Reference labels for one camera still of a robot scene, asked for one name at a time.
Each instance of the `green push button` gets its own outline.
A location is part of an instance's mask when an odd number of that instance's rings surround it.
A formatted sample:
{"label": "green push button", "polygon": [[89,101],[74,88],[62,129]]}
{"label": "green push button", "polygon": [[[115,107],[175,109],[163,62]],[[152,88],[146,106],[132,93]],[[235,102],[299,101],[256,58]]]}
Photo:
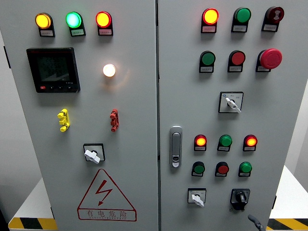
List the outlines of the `green push button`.
{"label": "green push button", "polygon": [[194,167],[194,172],[197,174],[202,174],[204,171],[205,171],[205,168],[202,165],[198,165]]}
{"label": "green push button", "polygon": [[249,173],[251,172],[252,170],[252,166],[249,162],[243,162],[241,163],[240,165],[240,170],[243,172],[243,173]]}
{"label": "green push button", "polygon": [[251,12],[248,8],[240,8],[236,13],[236,20],[240,23],[246,23],[251,17]]}
{"label": "green push button", "polygon": [[224,147],[229,147],[232,144],[232,138],[229,135],[223,135],[219,139],[219,143]]}
{"label": "green push button", "polygon": [[207,52],[202,56],[204,65],[212,65],[215,61],[215,55],[212,52]]}

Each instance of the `white switch handle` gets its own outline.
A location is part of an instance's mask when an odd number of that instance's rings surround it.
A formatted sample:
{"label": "white switch handle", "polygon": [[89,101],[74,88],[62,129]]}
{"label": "white switch handle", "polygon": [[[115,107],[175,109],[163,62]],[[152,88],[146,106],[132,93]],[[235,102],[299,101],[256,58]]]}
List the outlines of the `white switch handle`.
{"label": "white switch handle", "polygon": [[233,110],[235,110],[237,113],[241,113],[242,111],[239,109],[239,107],[235,104],[235,102],[233,102],[232,100],[230,100],[228,97],[225,98],[228,105],[230,106],[230,108],[232,108]]}
{"label": "white switch handle", "polygon": [[196,205],[200,206],[200,207],[204,207],[204,203],[203,201],[200,199],[200,196],[195,196],[192,195],[192,200],[196,203]]}
{"label": "white switch handle", "polygon": [[97,156],[96,152],[90,152],[89,150],[86,150],[85,156],[90,158],[90,161],[98,164],[100,162],[100,158]]}

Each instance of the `red indicator light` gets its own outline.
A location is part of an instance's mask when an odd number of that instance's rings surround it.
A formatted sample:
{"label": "red indicator light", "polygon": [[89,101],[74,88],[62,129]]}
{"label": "red indicator light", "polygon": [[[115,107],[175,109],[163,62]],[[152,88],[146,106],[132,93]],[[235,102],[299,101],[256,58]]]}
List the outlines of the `red indicator light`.
{"label": "red indicator light", "polygon": [[284,10],[281,7],[271,7],[266,11],[266,18],[272,23],[279,23],[284,17]]}
{"label": "red indicator light", "polygon": [[206,145],[206,137],[204,135],[198,135],[194,138],[194,142],[198,146]]}
{"label": "red indicator light", "polygon": [[203,12],[203,21],[208,25],[213,25],[218,21],[219,13],[214,8],[208,8]]}
{"label": "red indicator light", "polygon": [[257,138],[254,135],[249,135],[245,137],[245,144],[249,147],[256,146],[258,143]]}
{"label": "red indicator light", "polygon": [[243,52],[238,51],[233,54],[231,61],[234,65],[241,65],[245,61],[245,55]]}
{"label": "red indicator light", "polygon": [[101,28],[106,28],[111,24],[111,15],[106,11],[101,11],[96,15],[96,23]]}
{"label": "red indicator light", "polygon": [[260,56],[260,64],[266,69],[274,69],[282,62],[282,53],[275,48],[264,51]]}
{"label": "red indicator light", "polygon": [[219,174],[226,174],[229,172],[229,167],[228,166],[220,166],[218,168],[218,173]]}

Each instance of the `warning sign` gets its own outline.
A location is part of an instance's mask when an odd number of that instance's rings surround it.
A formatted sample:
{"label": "warning sign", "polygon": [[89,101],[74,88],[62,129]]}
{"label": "warning sign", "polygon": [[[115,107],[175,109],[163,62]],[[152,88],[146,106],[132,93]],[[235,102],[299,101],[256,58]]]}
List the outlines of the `warning sign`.
{"label": "warning sign", "polygon": [[137,221],[137,211],[104,169],[96,173],[77,209],[80,220]]}

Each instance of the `emergency stop button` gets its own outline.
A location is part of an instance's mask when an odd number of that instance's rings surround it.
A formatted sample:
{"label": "emergency stop button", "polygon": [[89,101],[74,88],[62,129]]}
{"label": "emergency stop button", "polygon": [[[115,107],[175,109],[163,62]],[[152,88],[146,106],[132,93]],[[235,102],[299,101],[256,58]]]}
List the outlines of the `emergency stop button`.
{"label": "emergency stop button", "polygon": [[260,52],[258,56],[256,72],[270,72],[282,62],[282,53],[276,48],[270,48]]}

